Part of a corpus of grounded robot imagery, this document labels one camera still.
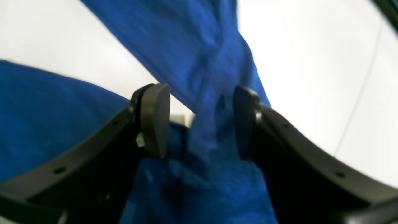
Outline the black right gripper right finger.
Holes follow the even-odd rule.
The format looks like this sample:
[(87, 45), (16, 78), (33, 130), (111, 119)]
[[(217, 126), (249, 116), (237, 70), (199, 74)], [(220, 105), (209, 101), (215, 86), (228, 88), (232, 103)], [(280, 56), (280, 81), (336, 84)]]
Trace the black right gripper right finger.
[(280, 224), (396, 224), (397, 189), (324, 152), (288, 120), (237, 86), (236, 140), (263, 173)]

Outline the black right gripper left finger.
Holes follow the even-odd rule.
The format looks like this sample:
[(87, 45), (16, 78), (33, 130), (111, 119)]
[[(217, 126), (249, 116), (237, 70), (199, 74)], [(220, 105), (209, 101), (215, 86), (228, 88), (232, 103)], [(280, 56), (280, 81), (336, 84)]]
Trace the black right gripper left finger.
[(1, 183), (1, 216), (19, 224), (117, 224), (142, 159), (167, 152), (170, 88), (150, 84), (78, 146)]

